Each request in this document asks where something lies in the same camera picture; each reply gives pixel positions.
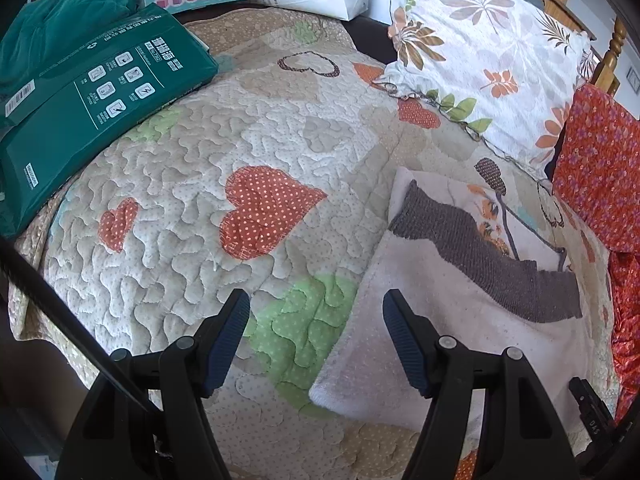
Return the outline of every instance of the green box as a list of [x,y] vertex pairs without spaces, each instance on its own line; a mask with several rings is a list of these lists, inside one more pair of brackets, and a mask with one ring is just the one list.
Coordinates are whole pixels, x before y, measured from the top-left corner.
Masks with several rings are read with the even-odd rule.
[[151,4],[22,82],[0,117],[0,234],[15,238],[101,150],[217,72],[198,41]]

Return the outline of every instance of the white floral fabric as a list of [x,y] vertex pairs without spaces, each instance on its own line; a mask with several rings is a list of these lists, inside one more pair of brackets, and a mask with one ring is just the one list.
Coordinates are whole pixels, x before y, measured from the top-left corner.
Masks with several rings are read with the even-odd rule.
[[398,61],[376,82],[437,102],[537,180],[568,117],[586,33],[523,0],[392,0]]

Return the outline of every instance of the silver bolt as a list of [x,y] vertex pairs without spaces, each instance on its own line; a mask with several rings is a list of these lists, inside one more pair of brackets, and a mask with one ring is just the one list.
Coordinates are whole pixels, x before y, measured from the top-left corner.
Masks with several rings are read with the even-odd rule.
[[185,350],[187,348],[191,348],[193,346],[193,343],[194,343],[193,337],[191,337],[190,335],[184,335],[180,339],[178,339],[178,341],[175,342],[175,345],[180,350]]
[[516,348],[515,346],[510,346],[509,348],[507,348],[507,355],[514,361],[517,361],[519,359],[522,359],[522,356],[524,354],[522,353],[522,350],[520,350],[519,348]]
[[127,356],[127,351],[124,348],[118,348],[111,352],[111,359],[114,361],[122,361]]
[[450,335],[442,336],[440,339],[438,339],[438,343],[440,343],[440,346],[442,346],[443,348],[446,348],[447,350],[451,350],[452,348],[455,348],[456,345],[458,344],[456,343],[456,340],[453,339]]

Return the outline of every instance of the wooden headboard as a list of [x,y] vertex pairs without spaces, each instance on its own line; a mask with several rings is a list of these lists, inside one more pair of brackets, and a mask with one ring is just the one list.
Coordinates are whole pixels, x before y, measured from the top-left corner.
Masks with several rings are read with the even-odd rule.
[[[542,0],[545,6],[545,13],[558,20],[565,27],[578,32],[585,31],[589,35],[591,41],[596,40],[595,35],[588,27],[576,16],[567,6],[567,0]],[[622,46],[625,43],[626,28],[622,20],[616,18],[609,49],[604,56],[600,56],[593,48],[593,52],[599,60],[599,63],[591,78],[591,83],[609,95],[613,96],[620,86],[618,78],[614,74],[614,70],[618,65],[618,56],[622,52]]]

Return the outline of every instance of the white wall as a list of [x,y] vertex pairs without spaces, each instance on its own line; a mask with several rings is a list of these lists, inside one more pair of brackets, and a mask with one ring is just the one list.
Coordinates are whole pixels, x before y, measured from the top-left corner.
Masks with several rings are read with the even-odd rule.
[[[566,5],[596,35],[597,40],[593,43],[593,46],[598,54],[604,56],[604,53],[609,49],[609,41],[611,40],[613,23],[616,17],[616,13],[611,6],[606,0],[568,0]],[[626,80],[626,73],[631,66],[640,75],[640,57],[630,43],[629,38],[627,38],[622,48],[622,54],[618,58],[618,66],[615,71],[617,78],[620,80],[620,88],[616,93],[615,99],[638,118],[640,116],[640,96],[636,95]]]

